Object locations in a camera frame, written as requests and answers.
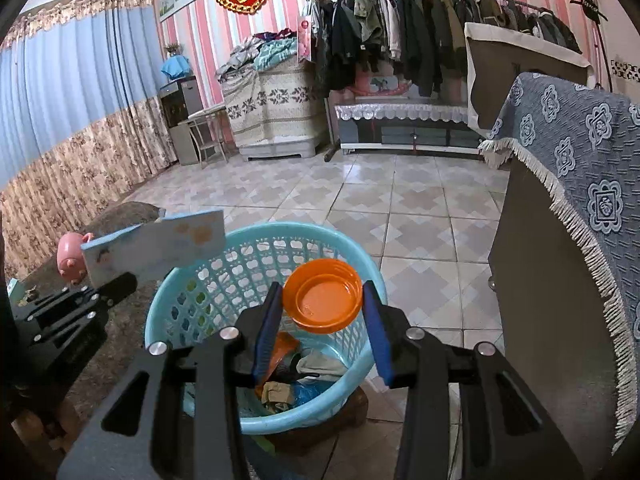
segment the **metal screw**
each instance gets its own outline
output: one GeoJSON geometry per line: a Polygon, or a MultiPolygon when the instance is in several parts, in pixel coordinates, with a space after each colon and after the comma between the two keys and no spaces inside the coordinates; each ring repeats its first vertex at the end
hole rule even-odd
{"type": "Polygon", "coordinates": [[[484,341],[478,345],[478,352],[480,355],[493,355],[495,354],[495,346],[484,341]]]}
{"type": "Polygon", "coordinates": [[[420,341],[424,337],[424,330],[418,326],[406,329],[406,336],[412,341],[420,341]]]}
{"type": "Polygon", "coordinates": [[[240,335],[240,331],[235,326],[225,326],[220,331],[220,337],[222,339],[231,340],[240,335]]]}
{"type": "Polygon", "coordinates": [[[149,345],[149,353],[151,355],[162,355],[166,352],[167,345],[163,341],[156,341],[149,345]]]}

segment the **diamond tile pattern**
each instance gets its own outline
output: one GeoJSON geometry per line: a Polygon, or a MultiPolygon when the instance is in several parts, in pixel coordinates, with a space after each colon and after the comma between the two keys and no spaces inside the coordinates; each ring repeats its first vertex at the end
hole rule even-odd
{"type": "MultiPolygon", "coordinates": [[[[446,156],[338,152],[308,159],[243,162],[233,156],[201,169],[174,166],[126,200],[167,214],[221,207],[231,231],[260,222],[297,221],[337,229],[369,253],[385,279],[388,304],[446,344],[481,341],[504,350],[500,311],[487,279],[509,172],[446,156]]],[[[389,390],[374,367],[362,385],[367,422],[303,456],[286,457],[310,479],[389,479],[398,455],[405,388],[389,390]]],[[[449,389],[452,478],[461,475],[460,394],[449,389]]]]}

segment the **teal cloth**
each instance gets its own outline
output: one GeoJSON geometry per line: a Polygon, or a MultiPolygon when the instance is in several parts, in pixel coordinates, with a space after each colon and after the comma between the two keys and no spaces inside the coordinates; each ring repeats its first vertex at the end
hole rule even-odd
{"type": "Polygon", "coordinates": [[[171,80],[191,75],[191,66],[184,56],[171,56],[164,62],[160,70],[171,80]]]}
{"type": "Polygon", "coordinates": [[[295,56],[298,52],[298,39],[274,40],[262,46],[260,54],[254,59],[254,68],[264,72],[295,56]]]}

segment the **striped wallpaper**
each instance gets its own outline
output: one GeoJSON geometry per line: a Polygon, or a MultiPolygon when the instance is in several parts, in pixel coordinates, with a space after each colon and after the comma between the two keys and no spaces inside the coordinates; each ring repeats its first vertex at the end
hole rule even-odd
{"type": "MultiPolygon", "coordinates": [[[[551,9],[574,32],[580,49],[600,74],[600,57],[594,46],[594,29],[579,6],[569,0],[522,0],[551,9]]],[[[215,0],[197,0],[162,23],[158,33],[162,44],[178,41],[190,60],[205,107],[223,100],[215,78],[217,67],[226,62],[233,47],[256,32],[295,28],[305,0],[268,0],[252,16],[223,9],[215,0]]]]}

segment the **laundry basket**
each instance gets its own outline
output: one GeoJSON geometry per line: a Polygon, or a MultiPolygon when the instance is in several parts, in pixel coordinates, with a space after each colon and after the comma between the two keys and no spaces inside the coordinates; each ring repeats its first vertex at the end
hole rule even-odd
{"type": "MultiPolygon", "coordinates": [[[[151,303],[145,345],[171,342],[174,348],[201,342],[222,327],[233,325],[246,308],[261,304],[273,281],[284,284],[301,264],[316,258],[339,258],[352,266],[363,282],[373,280],[386,302],[382,275],[370,256],[344,234],[313,224],[269,222],[226,235],[223,254],[206,264],[174,269],[151,303]]],[[[373,366],[373,355],[362,313],[339,332],[320,335],[300,329],[283,312],[280,329],[303,346],[318,348],[340,359],[347,372],[325,392],[297,408],[270,415],[253,390],[238,388],[240,425],[245,434],[269,434],[312,426],[340,410],[373,366]]],[[[193,416],[193,386],[185,388],[184,411],[193,416]]]]}

